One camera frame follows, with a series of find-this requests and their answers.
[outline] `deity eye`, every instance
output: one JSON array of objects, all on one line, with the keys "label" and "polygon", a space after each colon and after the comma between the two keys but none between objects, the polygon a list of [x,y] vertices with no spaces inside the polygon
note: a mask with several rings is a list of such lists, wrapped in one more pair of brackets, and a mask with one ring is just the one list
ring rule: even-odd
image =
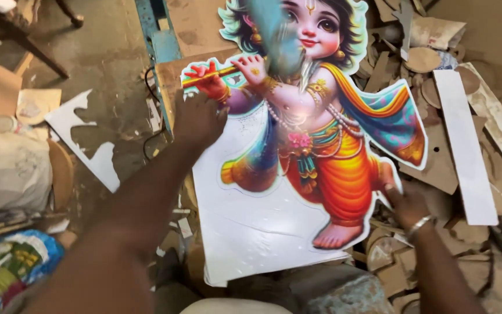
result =
[{"label": "deity eye", "polygon": [[336,23],[334,23],[330,19],[322,20],[321,22],[319,22],[318,26],[321,27],[325,32],[330,32],[330,33],[334,33],[338,29]]},{"label": "deity eye", "polygon": [[288,23],[294,23],[294,22],[297,23],[297,17],[292,11],[288,11],[287,19]]}]

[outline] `wooden chair leg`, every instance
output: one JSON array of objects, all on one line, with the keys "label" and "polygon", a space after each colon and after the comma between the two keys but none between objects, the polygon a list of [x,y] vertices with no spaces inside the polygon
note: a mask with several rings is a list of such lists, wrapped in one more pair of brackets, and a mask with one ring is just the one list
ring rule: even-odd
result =
[{"label": "wooden chair leg", "polygon": [[69,5],[65,3],[65,0],[55,0],[55,2],[58,3],[61,11],[71,19],[71,23],[73,23],[76,28],[81,28],[84,25],[84,16],[74,14]]},{"label": "wooden chair leg", "polygon": [[60,66],[50,55],[40,50],[40,48],[28,38],[25,32],[6,20],[2,14],[0,14],[0,27],[12,40],[15,40],[24,49],[30,51],[38,59],[42,60],[48,67],[55,71],[55,73],[59,74],[59,76],[62,78],[69,78],[67,71],[65,71],[62,66]]}]

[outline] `silver bracelet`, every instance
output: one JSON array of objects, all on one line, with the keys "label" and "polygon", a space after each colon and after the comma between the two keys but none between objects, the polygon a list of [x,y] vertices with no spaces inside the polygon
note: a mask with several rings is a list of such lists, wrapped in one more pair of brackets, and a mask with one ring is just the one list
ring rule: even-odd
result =
[{"label": "silver bracelet", "polygon": [[419,228],[421,228],[423,225],[425,225],[429,220],[432,220],[433,216],[432,215],[427,215],[423,218],[421,218],[418,222],[415,223],[415,225],[412,226],[410,231],[408,231],[406,239],[408,239],[408,242],[412,241],[412,237],[415,235],[416,232],[418,232]]}]

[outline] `krishna cutout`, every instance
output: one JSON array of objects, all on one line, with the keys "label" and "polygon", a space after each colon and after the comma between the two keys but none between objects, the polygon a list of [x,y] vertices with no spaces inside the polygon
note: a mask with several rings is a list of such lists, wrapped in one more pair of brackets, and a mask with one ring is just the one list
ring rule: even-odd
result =
[{"label": "krishna cutout", "polygon": [[[322,204],[330,215],[313,247],[341,249],[366,236],[376,199],[388,205],[386,184],[401,190],[394,164],[373,153],[370,143],[411,167],[425,167],[427,136],[411,92],[401,80],[379,93],[364,93],[349,78],[366,55],[365,2],[282,1],[289,25],[298,31],[297,44],[315,61],[306,93],[300,93],[299,76],[267,74],[246,1],[227,0],[226,9],[219,9],[221,35],[244,54],[227,65],[215,58],[192,63],[182,80],[197,79],[186,90],[197,88],[220,107],[229,106],[230,115],[267,106],[265,130],[250,149],[223,164],[221,181],[259,193],[285,176],[305,201]],[[239,74],[231,76],[233,83],[221,76],[230,65],[235,68],[229,73]],[[224,72],[199,80],[217,68]]]}]

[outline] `human hand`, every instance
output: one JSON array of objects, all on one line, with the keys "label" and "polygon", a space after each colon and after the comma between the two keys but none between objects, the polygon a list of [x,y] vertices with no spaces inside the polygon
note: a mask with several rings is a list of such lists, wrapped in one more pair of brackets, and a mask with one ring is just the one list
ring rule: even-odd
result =
[{"label": "human hand", "polygon": [[189,144],[191,148],[202,152],[224,132],[230,107],[217,113],[217,101],[210,99],[205,93],[184,100],[183,89],[177,91],[175,104],[174,142]]},{"label": "human hand", "polygon": [[260,55],[242,56],[232,64],[241,71],[250,87],[261,85],[267,77],[267,70],[264,66],[264,59]]},{"label": "human hand", "polygon": [[425,197],[408,182],[403,182],[404,195],[391,184],[385,185],[390,203],[394,207],[396,221],[409,232],[421,218],[429,215]]},{"label": "human hand", "polygon": [[[184,75],[187,75],[190,78],[202,78],[207,74],[216,72],[216,63],[211,61],[208,67],[205,65],[192,65],[191,69],[195,72],[185,72]],[[195,87],[212,99],[220,99],[226,92],[227,88],[226,83],[222,81],[218,74],[200,80]]]}]

